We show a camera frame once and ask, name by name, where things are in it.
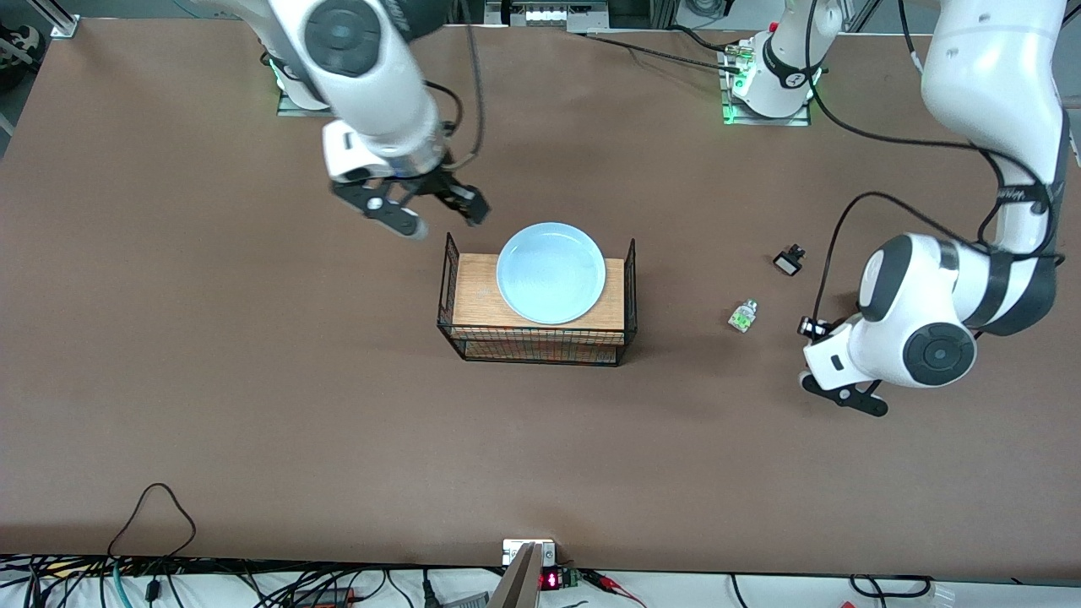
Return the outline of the light blue plate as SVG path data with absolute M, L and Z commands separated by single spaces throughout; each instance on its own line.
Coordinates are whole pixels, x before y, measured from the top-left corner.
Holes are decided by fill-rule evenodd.
M 529 225 L 497 257 L 497 288 L 520 317 L 540 326 L 579 319 L 602 296 L 606 261 L 595 240 L 560 222 Z

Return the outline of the wooden board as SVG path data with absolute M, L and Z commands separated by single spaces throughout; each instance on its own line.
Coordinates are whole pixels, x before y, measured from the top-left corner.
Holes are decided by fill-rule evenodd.
M 530 322 L 502 298 L 497 287 L 497 254 L 463 253 L 457 265 L 452 323 L 456 326 L 499 326 L 511 328 L 582 328 L 619 331 L 629 328 L 624 303 L 624 261 L 605 260 L 606 281 L 601 296 L 589 312 L 568 323 Z

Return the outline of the silver power strip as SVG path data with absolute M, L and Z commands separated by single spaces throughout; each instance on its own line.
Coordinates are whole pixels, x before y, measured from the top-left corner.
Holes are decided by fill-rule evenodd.
M 611 22 L 606 0 L 484 0 L 483 24 L 588 34 Z

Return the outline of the red probe clip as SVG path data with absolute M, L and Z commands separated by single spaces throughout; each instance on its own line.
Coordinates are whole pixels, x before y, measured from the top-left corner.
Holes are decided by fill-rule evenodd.
M 599 591 L 625 598 L 625 600 L 633 602 L 633 604 L 638 605 L 640 608 L 649 608 L 649 606 L 633 595 L 633 593 L 623 589 L 620 584 L 614 580 L 614 578 L 601 574 L 599 571 L 591 569 L 579 569 L 579 576 L 585 582 L 587 582 L 587 584 L 595 586 L 595 589 L 598 589 Z

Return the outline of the black power adapter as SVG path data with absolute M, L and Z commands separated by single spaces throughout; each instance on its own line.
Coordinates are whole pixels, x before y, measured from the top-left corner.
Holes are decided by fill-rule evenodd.
M 286 602 L 286 608 L 353 608 L 356 602 L 355 590 L 348 586 L 304 589 Z

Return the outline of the black white round object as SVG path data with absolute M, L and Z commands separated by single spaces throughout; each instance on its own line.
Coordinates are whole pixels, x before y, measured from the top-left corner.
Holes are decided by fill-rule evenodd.
M 37 76 L 44 54 L 42 34 L 31 24 L 8 27 L 0 22 L 0 93 L 22 84 L 28 74 Z

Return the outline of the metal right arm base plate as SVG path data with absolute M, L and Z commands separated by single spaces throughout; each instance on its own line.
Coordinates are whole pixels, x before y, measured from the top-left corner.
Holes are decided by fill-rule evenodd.
M 318 100 L 308 85 L 295 77 L 295 74 L 281 61 L 271 57 L 270 66 L 273 69 L 275 82 L 280 89 L 279 114 L 316 117 L 333 115 L 324 101 Z

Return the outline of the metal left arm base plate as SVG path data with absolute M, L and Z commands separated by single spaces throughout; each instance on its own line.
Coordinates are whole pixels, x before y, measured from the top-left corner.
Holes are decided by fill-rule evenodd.
M 810 124 L 808 105 L 813 97 L 810 85 L 798 89 L 802 100 L 793 113 L 777 115 L 780 109 L 791 107 L 796 90 L 769 84 L 776 77 L 758 67 L 756 51 L 760 49 L 753 38 L 748 38 L 717 53 L 722 66 L 736 69 L 736 72 L 720 72 L 723 121 L 726 125 L 806 127 Z

